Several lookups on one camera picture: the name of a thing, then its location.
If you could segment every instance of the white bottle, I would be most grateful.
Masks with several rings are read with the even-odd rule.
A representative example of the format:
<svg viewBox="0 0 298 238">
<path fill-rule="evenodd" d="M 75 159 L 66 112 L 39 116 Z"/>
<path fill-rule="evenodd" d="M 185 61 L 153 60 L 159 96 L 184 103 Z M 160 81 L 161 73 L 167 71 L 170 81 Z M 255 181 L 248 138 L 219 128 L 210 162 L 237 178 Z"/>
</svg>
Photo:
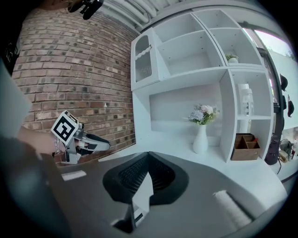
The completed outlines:
<svg viewBox="0 0 298 238">
<path fill-rule="evenodd" d="M 254 106 L 252 98 L 252 90 L 250 88 L 241 90 L 240 110 L 244 116 L 254 115 Z"/>
</svg>

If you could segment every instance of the white cabinet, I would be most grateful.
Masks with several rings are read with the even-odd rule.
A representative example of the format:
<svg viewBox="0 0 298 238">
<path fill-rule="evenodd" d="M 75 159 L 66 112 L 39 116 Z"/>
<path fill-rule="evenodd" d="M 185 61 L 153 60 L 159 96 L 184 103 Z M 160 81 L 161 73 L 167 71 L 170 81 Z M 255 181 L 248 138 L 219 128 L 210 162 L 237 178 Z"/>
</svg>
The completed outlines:
<svg viewBox="0 0 298 238">
<path fill-rule="evenodd" d="M 229 64 L 225 53 L 236 54 L 239 64 Z M 238 112 L 238 85 L 252 90 L 254 116 Z M 202 159 L 191 146 L 196 125 L 184 118 L 193 105 L 216 105 L 220 116 L 207 125 L 211 163 L 230 162 L 237 128 L 248 120 L 264 159 L 273 124 L 269 79 L 256 48 L 224 11 L 183 14 L 136 38 L 131 89 L 137 144 L 165 153 L 171 150 L 178 157 L 187 154 L 191 161 Z"/>
</svg>

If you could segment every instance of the gray surface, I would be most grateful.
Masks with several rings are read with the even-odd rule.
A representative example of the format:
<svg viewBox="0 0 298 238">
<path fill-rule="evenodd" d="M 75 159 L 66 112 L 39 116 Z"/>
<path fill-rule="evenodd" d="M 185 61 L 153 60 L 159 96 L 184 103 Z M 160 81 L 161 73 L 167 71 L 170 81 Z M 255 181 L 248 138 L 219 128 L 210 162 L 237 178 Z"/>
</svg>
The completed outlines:
<svg viewBox="0 0 298 238">
<path fill-rule="evenodd" d="M 235 232 L 236 228 L 212 195 L 220 190 L 227 190 L 233 197 L 241 198 L 239 202 L 242 205 L 247 204 L 262 210 L 258 201 L 250 193 L 217 170 L 177 157 L 162 156 L 188 173 L 189 185 L 184 194 L 173 204 L 151 206 L 146 218 L 134 231 L 135 235 L 148 238 L 217 238 Z M 74 199 L 78 198 L 107 223 L 111 223 L 125 215 L 127 205 L 111 199 L 103 187 L 102 177 L 110 168 L 133 157 L 131 155 L 100 163 L 64 167 L 61 172 L 78 170 L 86 172 L 87 176 L 67 181 L 65 185 L 75 194 Z"/>
<path fill-rule="evenodd" d="M 15 84 L 0 58 L 0 135 L 15 138 L 30 107 L 31 102 Z"/>
</svg>

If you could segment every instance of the metal mechanism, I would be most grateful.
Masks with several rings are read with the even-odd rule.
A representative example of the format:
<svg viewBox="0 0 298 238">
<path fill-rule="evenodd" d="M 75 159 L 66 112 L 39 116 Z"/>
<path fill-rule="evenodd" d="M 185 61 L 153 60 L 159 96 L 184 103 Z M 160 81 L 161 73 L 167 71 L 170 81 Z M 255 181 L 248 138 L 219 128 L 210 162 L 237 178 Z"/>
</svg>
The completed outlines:
<svg viewBox="0 0 298 238">
<path fill-rule="evenodd" d="M 110 148 L 110 143 L 96 135 L 84 131 L 84 124 L 80 123 L 68 111 L 64 111 L 55 121 L 52 133 L 64 144 L 65 160 L 64 164 L 77 164 L 80 157 L 92 154 L 94 151 L 106 151 Z"/>
<path fill-rule="evenodd" d="M 79 10 L 83 5 L 85 7 L 80 11 L 83 14 L 83 19 L 88 20 L 90 17 L 103 5 L 104 0 L 83 0 L 68 8 L 70 13 Z"/>
</svg>

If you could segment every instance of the flower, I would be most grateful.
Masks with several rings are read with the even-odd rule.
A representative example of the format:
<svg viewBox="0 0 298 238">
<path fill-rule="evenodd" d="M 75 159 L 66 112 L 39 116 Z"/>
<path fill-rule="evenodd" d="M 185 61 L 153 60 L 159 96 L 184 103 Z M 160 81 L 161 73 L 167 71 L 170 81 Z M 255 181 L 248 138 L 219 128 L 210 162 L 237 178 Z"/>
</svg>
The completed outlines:
<svg viewBox="0 0 298 238">
<path fill-rule="evenodd" d="M 213 113 L 213 108 L 211 106 L 202 105 L 201 111 L 210 115 L 211 113 Z"/>
<path fill-rule="evenodd" d="M 216 106 L 209 105 L 197 105 L 194 111 L 190 114 L 188 119 L 195 122 L 198 125 L 206 125 L 209 122 L 213 122 L 219 116 L 219 111 Z"/>
<path fill-rule="evenodd" d="M 198 121 L 202 120 L 203 118 L 204 118 L 204 114 L 200 110 L 194 110 L 189 117 L 190 120 L 198 120 Z"/>
</svg>

